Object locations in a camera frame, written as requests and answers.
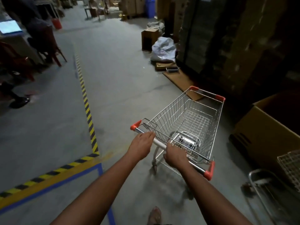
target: computer monitor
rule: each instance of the computer monitor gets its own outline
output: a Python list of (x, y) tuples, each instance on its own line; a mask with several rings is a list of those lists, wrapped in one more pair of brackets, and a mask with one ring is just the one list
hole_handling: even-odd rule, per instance
[(8, 20), (0, 22), (0, 32), (3, 35), (6, 35), (10, 33), (22, 32), (22, 29), (15, 20)]

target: blue trash bin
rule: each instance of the blue trash bin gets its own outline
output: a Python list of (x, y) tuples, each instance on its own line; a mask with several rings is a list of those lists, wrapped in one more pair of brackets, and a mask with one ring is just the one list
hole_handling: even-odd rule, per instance
[(155, 16), (155, 0), (145, 0), (146, 14), (148, 18)]

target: red bucket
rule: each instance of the red bucket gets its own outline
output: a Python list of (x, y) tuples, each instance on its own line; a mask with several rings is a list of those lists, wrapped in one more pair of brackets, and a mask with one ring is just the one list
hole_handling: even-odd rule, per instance
[(56, 30), (62, 29), (62, 24), (60, 23), (59, 18), (54, 18), (51, 21)]

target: plastic sack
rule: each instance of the plastic sack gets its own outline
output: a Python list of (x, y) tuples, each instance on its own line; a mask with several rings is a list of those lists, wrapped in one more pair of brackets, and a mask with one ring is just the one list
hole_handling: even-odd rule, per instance
[(176, 46), (173, 39), (159, 37), (152, 46), (151, 61), (175, 62)]

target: concrete floor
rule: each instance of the concrete floor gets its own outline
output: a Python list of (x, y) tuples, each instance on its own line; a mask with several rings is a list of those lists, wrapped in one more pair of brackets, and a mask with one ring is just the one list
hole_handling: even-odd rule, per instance
[[(64, 29), (55, 37), (68, 63), (62, 68), (53, 65), (36, 76), (35, 83), (16, 88), (21, 94), (38, 90), (35, 103), (19, 110), (4, 109), (7, 104), (1, 104), (0, 122), (5, 125), (0, 126), (0, 178), (4, 180), (0, 190), (91, 153), (81, 90), (74, 74), (73, 44), (81, 60), (100, 154), (110, 158), (103, 162), (104, 170), (125, 153), (136, 135), (129, 129), (131, 124), (154, 117), (182, 93), (162, 73), (155, 72), (150, 54), (141, 51), (141, 31), (147, 19), (85, 21), (80, 5), (65, 14)], [(240, 190), (251, 168), (228, 141), (237, 118), (235, 105), (226, 101), (212, 152), (216, 169), (211, 183), (251, 222), (259, 224)], [(116, 223), (145, 224), (150, 210), (158, 206), (163, 223), (205, 224), (196, 201), (186, 199), (180, 176), (162, 166), (152, 175), (152, 153), (135, 167), (112, 205)], [(3, 224), (12, 218), (15, 224), (48, 224), (95, 178), (90, 173), (1, 215), (0, 220)], [(251, 199), (251, 204), (261, 223), (268, 224), (257, 199)]]

